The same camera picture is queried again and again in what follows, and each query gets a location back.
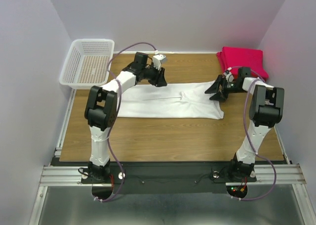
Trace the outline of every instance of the laundry basket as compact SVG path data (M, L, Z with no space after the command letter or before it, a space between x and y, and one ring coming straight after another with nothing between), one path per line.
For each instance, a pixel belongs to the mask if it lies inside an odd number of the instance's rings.
M107 82L114 41L81 39L72 42L59 82L73 89L90 89Z

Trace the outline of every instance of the white cloth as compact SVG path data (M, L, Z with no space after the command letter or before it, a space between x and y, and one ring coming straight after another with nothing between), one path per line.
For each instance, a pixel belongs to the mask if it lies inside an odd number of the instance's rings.
M214 83L136 85L122 95L119 117L222 119L219 102L204 92Z

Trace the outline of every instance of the white wall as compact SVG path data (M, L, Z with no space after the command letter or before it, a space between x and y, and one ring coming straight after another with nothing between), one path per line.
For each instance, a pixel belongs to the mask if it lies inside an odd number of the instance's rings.
M0 224L28 224L70 90L71 40L50 0L0 0Z
M259 48L270 83L285 89L278 129L287 155L301 164L316 209L315 0L286 0Z
M284 0L52 0L72 40L108 38L121 50L257 47ZM151 50L141 46L134 50Z

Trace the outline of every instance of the wooden tabletop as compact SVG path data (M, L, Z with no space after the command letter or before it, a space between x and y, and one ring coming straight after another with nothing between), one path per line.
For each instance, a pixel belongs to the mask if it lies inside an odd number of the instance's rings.
M118 74L133 57L133 54L118 56L111 70ZM168 83L209 82L221 73L214 54L169 54L167 58L163 66ZM89 160L90 130L83 116L88 93L88 90L76 92L60 161ZM223 120L118 118L110 137L113 151L121 161L231 160L245 137L242 123L245 97L246 93L230 94L221 103ZM259 152L271 160L283 160L274 129Z

